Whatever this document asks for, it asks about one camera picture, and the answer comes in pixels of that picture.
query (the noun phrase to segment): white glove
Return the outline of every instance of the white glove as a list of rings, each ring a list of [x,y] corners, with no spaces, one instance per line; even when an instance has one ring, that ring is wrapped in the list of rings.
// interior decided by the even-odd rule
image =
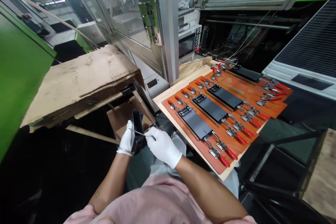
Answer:
[[[130,129],[133,129],[133,123],[131,120],[128,120],[126,131],[121,138],[120,145],[119,145],[117,152],[129,155],[129,156],[133,156],[131,151],[132,151],[132,145],[133,145],[133,140],[134,140],[134,134],[132,134],[132,131]]]
[[[154,127],[146,132],[145,135],[148,147],[154,156],[174,169],[182,157],[182,152],[176,148],[170,136]]]

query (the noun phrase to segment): black plastic part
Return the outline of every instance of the black plastic part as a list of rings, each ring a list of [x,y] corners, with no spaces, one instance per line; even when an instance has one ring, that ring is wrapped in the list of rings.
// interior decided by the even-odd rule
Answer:
[[[324,90],[333,85],[332,82],[327,82],[321,79],[317,79],[308,75],[298,74],[296,75],[292,81],[300,83],[302,85],[317,89]]]
[[[193,102],[197,104],[205,113],[207,113],[216,122],[220,122],[223,118],[228,116],[228,113],[219,107],[216,103],[211,101],[206,95],[200,94],[193,99]]]
[[[144,133],[144,129],[142,127],[142,118],[143,118],[143,113],[141,113],[139,110],[133,110],[133,124],[134,124],[134,130]],[[134,132],[134,141],[132,145],[132,152],[133,156],[137,155],[139,151],[145,147],[143,145],[145,137],[143,135],[140,135],[139,133]]]
[[[218,85],[213,85],[207,91],[233,110],[236,110],[239,105],[243,104],[241,99]]]
[[[203,139],[205,136],[211,134],[212,129],[210,126],[204,122],[191,107],[186,106],[184,109],[178,112],[178,114],[199,139]]]
[[[260,78],[263,76],[261,73],[248,70],[247,68],[244,68],[240,65],[234,66],[230,69],[230,71],[255,83],[258,83]]]

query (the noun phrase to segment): orange board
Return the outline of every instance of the orange board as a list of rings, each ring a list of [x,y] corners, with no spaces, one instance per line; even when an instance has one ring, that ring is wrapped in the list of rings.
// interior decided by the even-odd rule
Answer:
[[[210,79],[210,77],[212,76],[212,72],[207,74],[206,76],[204,76],[207,79]],[[196,80],[198,80],[200,83],[204,83],[201,80],[201,77],[197,78]],[[286,107],[286,104],[284,104],[281,101],[276,101],[276,102],[270,102],[268,103],[265,107],[261,107],[259,105],[256,104],[256,102],[258,100],[260,100],[261,96],[263,96],[262,91],[258,91],[254,86],[252,86],[250,83],[245,82],[239,78],[235,78],[232,75],[226,74],[226,73],[222,73],[221,77],[217,77],[217,79],[215,80],[217,81],[217,84],[220,85],[222,88],[226,89],[227,91],[229,91],[230,93],[232,93],[233,95],[237,96],[238,98],[242,99],[242,100],[247,100],[253,107],[257,108],[259,111],[261,111],[262,113],[266,114],[267,116],[271,116],[273,118],[276,118],[281,111]],[[196,147],[201,151],[201,153],[204,155],[204,157],[207,159],[207,161],[212,165],[212,167],[214,168],[214,170],[219,173],[222,174],[223,171],[226,169],[226,166],[219,160],[214,158],[211,153],[209,152],[210,148],[207,144],[203,143],[201,140],[199,140],[195,134],[192,132],[192,130],[186,125],[186,123],[184,122],[184,120],[180,117],[180,115],[178,115],[177,113],[177,109],[172,110],[170,108],[170,105],[168,103],[168,100],[172,101],[173,104],[178,108],[178,109],[183,109],[185,107],[184,104],[180,105],[177,103],[177,100],[175,98],[175,96],[177,95],[180,99],[182,99],[185,103],[187,103],[189,106],[193,107],[193,109],[196,111],[196,114],[199,115],[203,121],[205,121],[215,132],[216,134],[219,136],[219,138],[228,146],[229,149],[231,149],[237,156],[241,153],[243,153],[248,146],[257,138],[258,134],[257,134],[257,130],[258,127],[250,122],[245,122],[241,116],[244,115],[244,113],[240,110],[235,110],[233,111],[231,108],[227,107],[224,103],[222,103],[221,101],[217,100],[215,97],[213,97],[209,92],[206,91],[206,87],[204,87],[203,89],[200,89],[198,87],[198,85],[196,84],[195,80],[190,82],[189,85],[192,88],[195,88],[199,91],[202,91],[202,93],[204,95],[207,95],[207,97],[210,98],[211,101],[213,101],[215,104],[217,104],[218,106],[220,106],[223,110],[225,110],[228,113],[232,113],[232,115],[246,128],[248,129],[250,132],[253,133],[253,137],[249,136],[248,134],[246,134],[244,131],[240,131],[238,132],[238,134],[243,137],[246,141],[247,144],[243,144],[241,141],[239,141],[236,137],[230,137],[227,133],[226,130],[228,130],[229,128],[224,124],[224,123],[217,123],[215,122],[212,118],[210,118],[201,108],[198,107],[197,104],[195,104],[192,101],[192,98],[186,98],[182,91],[179,91],[175,94],[173,94],[172,96],[170,96],[168,99],[164,100],[162,102],[163,106],[169,111],[169,113],[171,114],[171,116],[177,121],[177,122],[181,122],[179,123],[182,130],[184,132],[186,132],[186,134],[188,135],[188,137],[191,139],[191,141],[196,145]],[[190,89],[186,87],[183,88],[186,92],[188,92],[189,94],[191,94]],[[247,111],[249,110],[249,107],[247,105],[243,105],[242,108]],[[261,117],[259,114],[257,116],[254,117],[254,119],[260,124],[263,125],[266,122],[266,119],[264,119],[263,117]],[[235,123],[234,120],[232,120],[231,118],[227,118],[226,122],[229,123],[229,125],[232,127],[233,124]],[[218,140],[214,137],[211,136],[209,138],[209,141],[211,142],[211,144],[213,146],[216,147],[216,149],[220,152],[220,154],[229,162],[232,163],[233,158],[227,153],[227,152],[223,152],[221,151],[217,146],[217,142]]]

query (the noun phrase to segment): small display screen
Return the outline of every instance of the small display screen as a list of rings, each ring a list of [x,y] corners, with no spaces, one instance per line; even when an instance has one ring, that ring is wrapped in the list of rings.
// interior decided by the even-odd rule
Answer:
[[[195,33],[180,39],[178,44],[178,58],[182,58],[188,53],[193,52],[195,46]]]

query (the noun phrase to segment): tattoo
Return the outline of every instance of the tattoo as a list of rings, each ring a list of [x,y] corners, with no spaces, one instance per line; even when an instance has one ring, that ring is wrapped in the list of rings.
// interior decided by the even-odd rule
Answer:
[[[101,188],[101,187],[98,187],[96,193],[94,194],[94,196],[95,196],[96,198],[99,196],[101,190],[102,190],[102,188]]]

